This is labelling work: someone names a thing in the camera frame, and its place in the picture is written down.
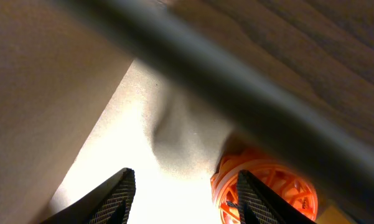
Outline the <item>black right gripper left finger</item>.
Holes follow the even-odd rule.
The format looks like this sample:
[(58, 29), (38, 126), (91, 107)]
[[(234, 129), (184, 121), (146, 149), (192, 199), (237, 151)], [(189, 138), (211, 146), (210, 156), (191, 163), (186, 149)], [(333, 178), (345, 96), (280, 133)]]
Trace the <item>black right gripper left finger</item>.
[(124, 168), (42, 224), (127, 224), (135, 193), (135, 173)]

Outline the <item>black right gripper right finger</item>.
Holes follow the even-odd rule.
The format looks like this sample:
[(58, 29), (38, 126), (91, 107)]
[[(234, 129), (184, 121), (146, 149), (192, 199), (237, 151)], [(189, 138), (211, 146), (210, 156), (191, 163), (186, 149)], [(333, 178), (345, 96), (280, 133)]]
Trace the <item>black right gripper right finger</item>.
[(236, 189), (241, 224), (315, 224), (248, 170), (239, 171)]

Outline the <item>orange round wheel toy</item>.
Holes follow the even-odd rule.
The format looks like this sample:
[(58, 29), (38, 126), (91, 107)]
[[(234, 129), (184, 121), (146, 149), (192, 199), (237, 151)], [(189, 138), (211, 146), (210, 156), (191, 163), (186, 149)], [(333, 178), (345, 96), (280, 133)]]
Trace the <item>orange round wheel toy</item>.
[(210, 179), (212, 200), (223, 224), (240, 224), (238, 209), (227, 203), (238, 203), (236, 185), (241, 170), (250, 171), (305, 217), (316, 220), (319, 206), (314, 186), (275, 159), (251, 147), (239, 154), (223, 156), (217, 173)]

